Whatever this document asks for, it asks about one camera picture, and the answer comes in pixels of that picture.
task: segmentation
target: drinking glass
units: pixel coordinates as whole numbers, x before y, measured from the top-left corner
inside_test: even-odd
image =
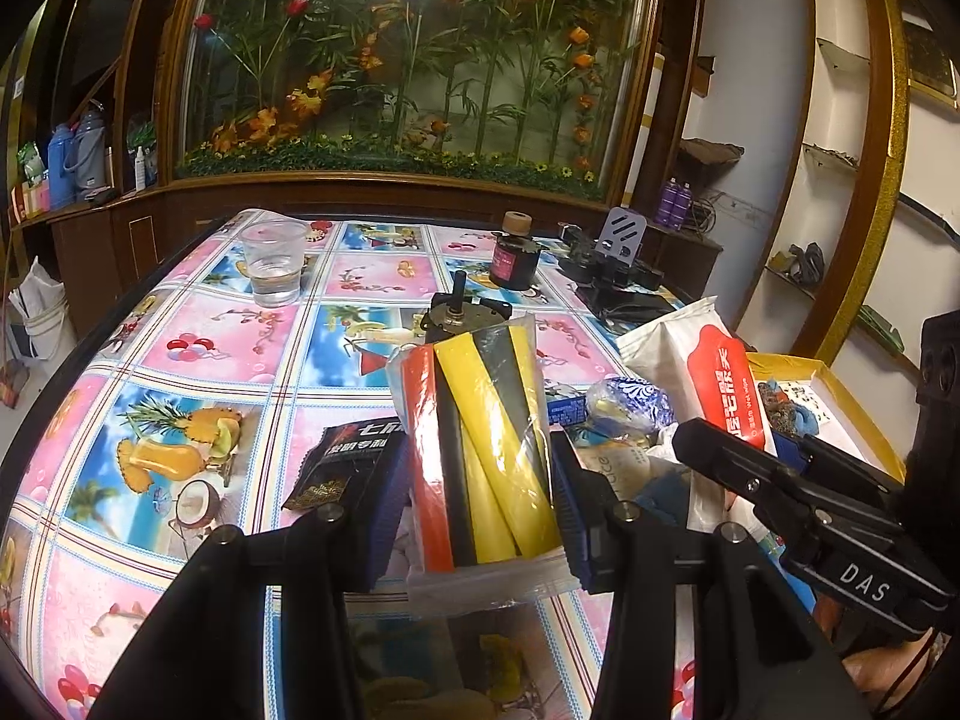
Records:
[[[304,269],[306,224],[271,220],[252,224],[240,233],[253,301],[264,308],[280,308],[299,298]]]

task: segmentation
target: picture frame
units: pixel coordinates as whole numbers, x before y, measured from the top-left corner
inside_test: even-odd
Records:
[[[956,68],[933,30],[904,19],[910,87],[952,110],[960,110]]]

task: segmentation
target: patterned tablecloth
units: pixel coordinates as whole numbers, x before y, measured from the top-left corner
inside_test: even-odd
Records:
[[[0,556],[0,632],[65,717],[85,717],[96,685],[213,528],[290,524],[280,504],[323,428],[394,412],[382,365],[419,333],[419,316],[433,293],[451,288],[451,271],[467,271],[472,295],[534,313],[546,378],[587,386],[624,370],[613,336],[557,269],[558,242],[544,241],[534,287],[509,293],[488,280],[491,233],[314,221],[301,300],[268,311],[253,303],[237,239],[266,215],[237,215],[140,303],[80,375],[23,477]],[[211,456],[224,416],[240,423],[228,463]],[[135,445],[156,469],[142,493],[118,464]],[[589,716],[609,598],[577,592],[411,621],[402,576],[412,541],[405,517],[376,594],[349,599],[361,680],[402,674],[434,694],[471,688],[503,717]],[[272,720],[282,717],[277,589],[264,632]],[[515,658],[518,672],[502,667]],[[213,689],[215,673],[211,664]],[[504,676],[515,673],[518,685]]]

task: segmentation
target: white bucket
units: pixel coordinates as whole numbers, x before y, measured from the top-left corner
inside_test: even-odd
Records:
[[[61,298],[35,317],[27,317],[23,326],[37,353],[35,358],[42,361],[40,368],[48,378],[53,376],[77,345],[77,335],[66,314],[66,299]]]

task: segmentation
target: red flower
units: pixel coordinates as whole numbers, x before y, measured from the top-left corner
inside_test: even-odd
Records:
[[[193,25],[198,28],[200,32],[213,29],[216,23],[217,20],[209,13],[200,13],[200,15],[193,20]]]
[[[302,15],[309,6],[309,0],[291,0],[287,2],[287,15],[291,19],[295,19],[297,16]]]

